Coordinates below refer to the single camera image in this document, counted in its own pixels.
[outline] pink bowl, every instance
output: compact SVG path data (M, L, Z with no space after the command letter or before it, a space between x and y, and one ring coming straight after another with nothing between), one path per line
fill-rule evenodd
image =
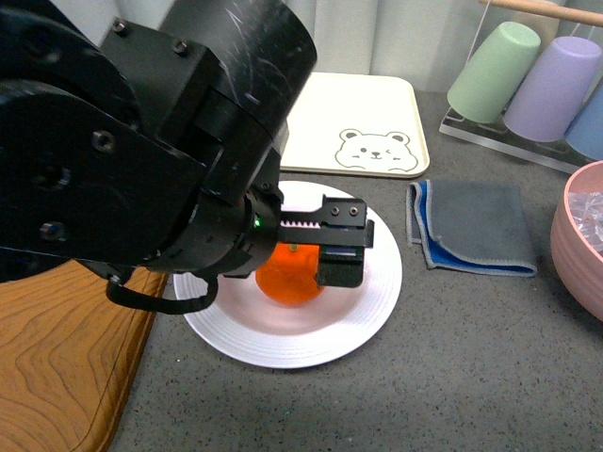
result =
M567 181L557 205L550 248L557 273L574 298L603 320L603 257L588 244L572 219L567 193L603 191L603 161L576 171Z

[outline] gray countertop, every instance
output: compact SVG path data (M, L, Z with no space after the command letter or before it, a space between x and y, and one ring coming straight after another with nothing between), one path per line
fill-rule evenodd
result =
M356 351L300 370L239 363L158 315L111 452L603 450L603 324L549 250L568 175L440 134L445 96L416 97L432 159L420 179L520 185L538 276L428 270L406 245L408 181L283 174L382 217L402 256L393 314Z

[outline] bear face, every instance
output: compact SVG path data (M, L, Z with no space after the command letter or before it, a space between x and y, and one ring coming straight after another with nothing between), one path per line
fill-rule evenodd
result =
M401 132L390 132L386 136L363 135L346 129L339 136L343 144L335 153L335 160L344 168L408 172L418 165L418 159L407 146L410 139Z

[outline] gray towel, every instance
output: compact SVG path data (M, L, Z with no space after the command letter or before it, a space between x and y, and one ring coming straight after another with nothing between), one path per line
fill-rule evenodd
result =
M408 242L423 246L429 268L536 274L518 186L426 180L410 184L406 209Z

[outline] plastic cup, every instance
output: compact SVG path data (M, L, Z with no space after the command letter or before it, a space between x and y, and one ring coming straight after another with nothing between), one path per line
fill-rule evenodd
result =
M549 3L550 5L556 5L555 2L549 0L532 0L533 2ZM540 16L538 14L531 14L529 12L517 11L511 18L512 22L517 22L528 26L534 30L540 37L540 50L544 51L547 46L557 38L557 31L559 30L559 19L552 17Z
M486 38L448 91L448 103L464 118L489 123L497 120L524 78L540 47L529 27L500 24Z
M565 133L565 140L582 155L603 160L603 85L576 116Z
M584 38L557 38L536 60L504 116L506 126L533 141L563 138L593 84L601 48Z

